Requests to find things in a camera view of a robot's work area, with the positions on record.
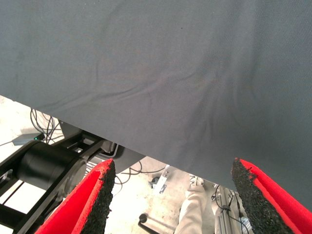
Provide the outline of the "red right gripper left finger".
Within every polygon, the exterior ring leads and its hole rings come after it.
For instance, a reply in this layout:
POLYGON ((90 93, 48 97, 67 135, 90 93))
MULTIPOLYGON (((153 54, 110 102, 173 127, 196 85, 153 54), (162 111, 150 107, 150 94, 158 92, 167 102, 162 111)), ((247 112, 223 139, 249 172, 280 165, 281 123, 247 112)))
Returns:
POLYGON ((103 234, 116 177, 112 159, 95 166, 36 231, 38 234, 103 234))

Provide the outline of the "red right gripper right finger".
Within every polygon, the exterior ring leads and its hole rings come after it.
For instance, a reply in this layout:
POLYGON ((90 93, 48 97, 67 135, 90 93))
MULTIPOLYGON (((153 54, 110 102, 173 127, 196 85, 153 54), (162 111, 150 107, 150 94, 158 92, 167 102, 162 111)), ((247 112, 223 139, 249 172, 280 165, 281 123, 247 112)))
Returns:
POLYGON ((255 234, 310 234, 312 213, 254 164, 236 158, 235 187, 255 234))

